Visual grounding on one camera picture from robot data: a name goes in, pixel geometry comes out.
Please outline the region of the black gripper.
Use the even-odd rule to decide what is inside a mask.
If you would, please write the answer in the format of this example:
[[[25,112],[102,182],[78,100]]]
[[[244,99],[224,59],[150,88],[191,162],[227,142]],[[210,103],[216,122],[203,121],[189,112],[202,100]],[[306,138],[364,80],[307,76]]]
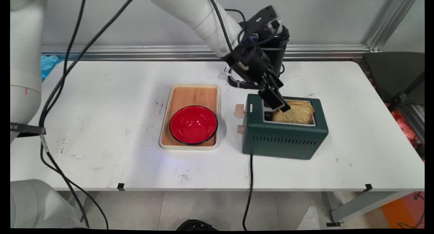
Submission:
[[[228,78],[229,85],[241,89],[259,89],[259,96],[273,110],[286,112],[291,109],[279,92],[283,83],[277,78],[269,57],[260,47],[237,47],[232,54],[223,56],[222,60],[229,65],[232,73],[237,73],[243,79]]]

